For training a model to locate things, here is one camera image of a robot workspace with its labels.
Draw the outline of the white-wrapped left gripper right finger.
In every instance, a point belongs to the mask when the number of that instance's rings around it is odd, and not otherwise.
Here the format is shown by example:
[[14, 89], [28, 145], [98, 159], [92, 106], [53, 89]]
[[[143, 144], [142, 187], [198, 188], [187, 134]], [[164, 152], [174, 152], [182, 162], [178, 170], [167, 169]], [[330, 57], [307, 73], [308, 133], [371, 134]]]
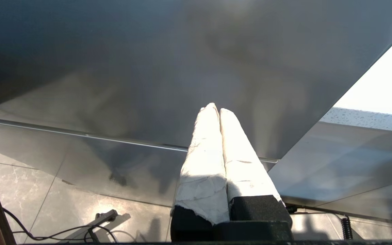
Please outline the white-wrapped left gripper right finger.
[[238, 118], [220, 110], [230, 220], [216, 240], [292, 240], [292, 219]]

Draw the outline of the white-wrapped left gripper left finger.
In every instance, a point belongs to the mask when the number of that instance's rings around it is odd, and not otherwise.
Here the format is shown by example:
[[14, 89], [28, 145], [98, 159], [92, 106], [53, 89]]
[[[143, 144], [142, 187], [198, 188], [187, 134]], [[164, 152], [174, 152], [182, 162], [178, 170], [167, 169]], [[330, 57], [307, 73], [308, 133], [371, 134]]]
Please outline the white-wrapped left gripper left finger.
[[172, 242], [213, 240], [213, 228], [229, 222], [223, 139], [217, 107], [202, 107], [179, 174], [171, 211]]

